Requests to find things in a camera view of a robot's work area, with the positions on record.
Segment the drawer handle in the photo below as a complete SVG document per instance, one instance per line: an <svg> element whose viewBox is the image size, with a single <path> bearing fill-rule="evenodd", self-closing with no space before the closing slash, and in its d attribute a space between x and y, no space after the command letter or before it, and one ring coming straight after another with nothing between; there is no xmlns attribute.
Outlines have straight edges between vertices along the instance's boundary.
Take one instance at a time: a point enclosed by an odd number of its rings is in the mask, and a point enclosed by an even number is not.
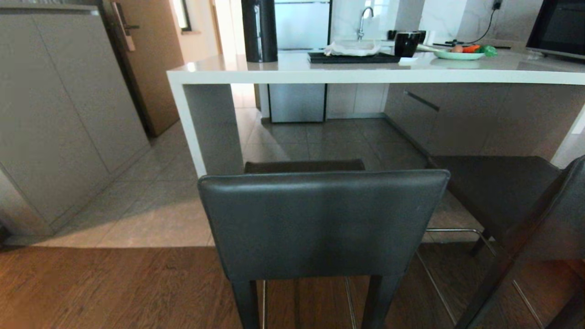
<svg viewBox="0 0 585 329"><path fill-rule="evenodd" d="M417 96L417 95L415 95L415 94L413 94L413 93L411 93L410 91L407 91L407 90L404 91L404 94L407 95L407 96L412 97L413 99L415 99L415 100L417 100L417 101L425 104L426 106L434 109L435 111L439 112L439 107L437 105L435 105L435 104L433 104L433 103L425 100L424 98L422 98L420 96Z"/></svg>

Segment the wall outlet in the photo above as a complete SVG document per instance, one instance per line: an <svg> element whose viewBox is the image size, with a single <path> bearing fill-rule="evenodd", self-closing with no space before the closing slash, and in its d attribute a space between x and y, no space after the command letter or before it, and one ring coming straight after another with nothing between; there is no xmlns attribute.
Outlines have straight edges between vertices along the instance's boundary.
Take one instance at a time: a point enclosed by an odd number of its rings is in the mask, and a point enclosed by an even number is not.
<svg viewBox="0 0 585 329"><path fill-rule="evenodd" d="M502 8L502 1L503 0L494 0L494 3L491 6L491 10L496 11L496 10Z"/></svg>

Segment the stainless steel refrigerator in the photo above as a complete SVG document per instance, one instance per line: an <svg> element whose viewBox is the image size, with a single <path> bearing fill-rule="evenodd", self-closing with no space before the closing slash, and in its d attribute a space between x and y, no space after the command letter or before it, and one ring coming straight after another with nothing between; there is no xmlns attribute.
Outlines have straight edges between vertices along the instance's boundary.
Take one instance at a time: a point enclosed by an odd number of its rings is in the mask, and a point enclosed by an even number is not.
<svg viewBox="0 0 585 329"><path fill-rule="evenodd" d="M275 0L279 53L322 51L329 43L330 0ZM323 122L325 84L270 84L272 122Z"/></svg>

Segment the faucet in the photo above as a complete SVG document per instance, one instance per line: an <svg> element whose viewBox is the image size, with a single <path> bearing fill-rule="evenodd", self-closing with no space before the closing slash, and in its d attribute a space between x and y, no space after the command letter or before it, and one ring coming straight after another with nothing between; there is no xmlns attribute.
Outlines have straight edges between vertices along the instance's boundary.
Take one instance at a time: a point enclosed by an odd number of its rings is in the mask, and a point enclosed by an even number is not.
<svg viewBox="0 0 585 329"><path fill-rule="evenodd" d="M372 7L365 7L360 17L360 29L357 31L357 39L361 40L364 37L364 15L370 11L370 17L374 17L374 9Z"/></svg>

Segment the wooden floor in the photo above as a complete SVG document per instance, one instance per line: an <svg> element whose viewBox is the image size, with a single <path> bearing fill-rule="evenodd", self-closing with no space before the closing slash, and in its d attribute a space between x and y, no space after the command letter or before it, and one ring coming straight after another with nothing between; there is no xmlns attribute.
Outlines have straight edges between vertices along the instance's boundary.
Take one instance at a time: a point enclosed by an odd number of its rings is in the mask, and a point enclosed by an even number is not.
<svg viewBox="0 0 585 329"><path fill-rule="evenodd" d="M460 316L490 255L469 244L419 249ZM581 279L564 263L527 266L519 284L548 323ZM350 285L358 325L366 277ZM483 328L538 328L510 285ZM240 328L229 282L213 248L3 249L0 328ZM342 278L272 281L269 328L351 328ZM415 257L391 306L387 328L452 328Z"/></svg>

